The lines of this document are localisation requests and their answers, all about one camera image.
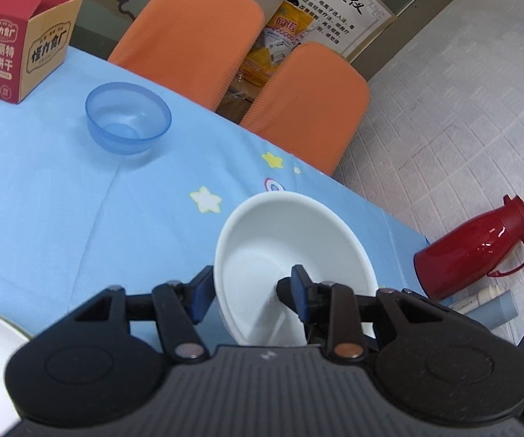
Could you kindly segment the white ribbed bowl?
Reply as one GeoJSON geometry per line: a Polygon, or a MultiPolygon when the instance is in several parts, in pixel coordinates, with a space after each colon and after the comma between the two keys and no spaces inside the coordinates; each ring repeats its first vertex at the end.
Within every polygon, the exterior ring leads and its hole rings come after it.
{"type": "Polygon", "coordinates": [[[306,343],[304,325],[276,294],[297,264],[315,283],[337,282],[365,296],[378,289],[363,245],[328,207],[300,193],[259,193],[231,212],[216,245],[220,316],[238,344],[306,343]]]}

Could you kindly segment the blue translucent plastic bowl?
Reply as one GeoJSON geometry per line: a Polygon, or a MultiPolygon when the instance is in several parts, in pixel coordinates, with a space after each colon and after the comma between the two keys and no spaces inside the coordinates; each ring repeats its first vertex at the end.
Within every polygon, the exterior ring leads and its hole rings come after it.
{"type": "Polygon", "coordinates": [[[85,101],[91,138],[118,155],[144,153],[169,130],[172,114],[156,93],[128,82],[110,82],[93,89],[85,101]]]}

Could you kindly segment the white tube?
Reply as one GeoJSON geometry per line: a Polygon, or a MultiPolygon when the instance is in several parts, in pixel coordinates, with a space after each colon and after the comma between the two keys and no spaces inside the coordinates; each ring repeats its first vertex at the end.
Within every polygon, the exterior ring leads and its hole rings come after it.
{"type": "Polygon", "coordinates": [[[442,304],[460,314],[467,314],[477,309],[481,305],[497,298],[503,294],[505,290],[498,285],[489,285],[483,289],[478,290],[473,295],[467,296],[462,299],[448,298],[445,299],[442,304]]]}

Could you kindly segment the blue cartoon pig tablecloth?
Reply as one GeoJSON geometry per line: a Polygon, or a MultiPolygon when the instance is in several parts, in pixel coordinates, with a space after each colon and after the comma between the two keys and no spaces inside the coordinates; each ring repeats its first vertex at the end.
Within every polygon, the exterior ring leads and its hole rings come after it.
{"type": "MultiPolygon", "coordinates": [[[[142,79],[79,50],[17,105],[0,101],[0,315],[38,334],[111,285],[147,293],[215,263],[243,201],[295,192],[328,207],[363,245],[381,287],[418,288],[426,239],[387,212],[240,126],[158,85],[172,124],[137,156],[102,149],[85,101],[142,79]]],[[[200,333],[236,342],[212,305],[200,333]]]]}

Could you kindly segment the red thermos jug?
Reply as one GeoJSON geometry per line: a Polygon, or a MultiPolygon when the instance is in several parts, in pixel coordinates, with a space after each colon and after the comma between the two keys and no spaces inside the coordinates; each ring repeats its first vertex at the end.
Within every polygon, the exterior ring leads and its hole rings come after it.
{"type": "Polygon", "coordinates": [[[500,278],[522,270],[524,263],[508,271],[497,269],[519,244],[524,246],[524,200],[505,195],[502,206],[415,253],[415,273],[429,298],[444,300],[485,276],[500,278]]]}

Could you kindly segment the green plate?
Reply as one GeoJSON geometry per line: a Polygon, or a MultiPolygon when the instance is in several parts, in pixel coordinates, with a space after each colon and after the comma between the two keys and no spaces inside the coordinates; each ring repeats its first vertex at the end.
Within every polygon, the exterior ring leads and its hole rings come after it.
{"type": "Polygon", "coordinates": [[[14,330],[17,330],[19,334],[22,334],[24,337],[27,337],[28,340],[33,339],[33,334],[30,334],[27,330],[25,330],[23,327],[20,327],[19,324],[15,324],[12,322],[12,320],[6,319],[6,317],[3,317],[0,315],[0,320],[2,320],[5,324],[8,324],[9,327],[13,327],[14,330]]]}

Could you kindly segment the right orange chair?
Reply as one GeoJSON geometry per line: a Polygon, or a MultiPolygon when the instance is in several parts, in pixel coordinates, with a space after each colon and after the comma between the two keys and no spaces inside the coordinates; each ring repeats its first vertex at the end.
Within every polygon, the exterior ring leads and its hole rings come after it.
{"type": "Polygon", "coordinates": [[[332,175],[370,100],[364,77],[320,43],[298,46],[254,100],[240,126],[332,175]]]}

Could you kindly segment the orange chair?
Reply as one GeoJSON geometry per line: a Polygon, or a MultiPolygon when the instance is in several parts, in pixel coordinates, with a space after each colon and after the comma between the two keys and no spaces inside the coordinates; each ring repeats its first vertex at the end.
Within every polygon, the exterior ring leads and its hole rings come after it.
{"type": "Polygon", "coordinates": [[[254,0],[150,0],[108,61],[216,111],[264,26],[254,0]]]}
{"type": "Polygon", "coordinates": [[[364,77],[320,43],[298,46],[254,100],[240,126],[332,175],[370,100],[364,77]]]}

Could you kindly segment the left orange chair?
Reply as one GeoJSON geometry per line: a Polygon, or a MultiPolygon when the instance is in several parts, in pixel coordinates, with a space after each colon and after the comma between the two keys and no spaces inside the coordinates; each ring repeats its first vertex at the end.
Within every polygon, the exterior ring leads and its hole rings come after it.
{"type": "Polygon", "coordinates": [[[150,0],[108,61],[216,111],[264,26],[254,0],[150,0]]]}

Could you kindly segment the yellow snack bag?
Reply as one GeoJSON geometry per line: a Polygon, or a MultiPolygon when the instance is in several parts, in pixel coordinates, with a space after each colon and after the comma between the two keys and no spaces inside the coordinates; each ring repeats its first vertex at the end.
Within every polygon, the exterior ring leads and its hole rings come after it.
{"type": "Polygon", "coordinates": [[[314,19],[298,6],[284,1],[242,61],[231,85],[233,97],[253,100],[281,63],[314,30],[314,19]]]}

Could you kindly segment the white poster with chinese text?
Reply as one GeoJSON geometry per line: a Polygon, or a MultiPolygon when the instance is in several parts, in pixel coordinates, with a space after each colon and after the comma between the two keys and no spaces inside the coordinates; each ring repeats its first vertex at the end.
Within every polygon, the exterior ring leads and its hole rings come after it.
{"type": "Polygon", "coordinates": [[[394,20],[380,0],[298,0],[313,22],[302,39],[321,43],[353,61],[394,20]]]}

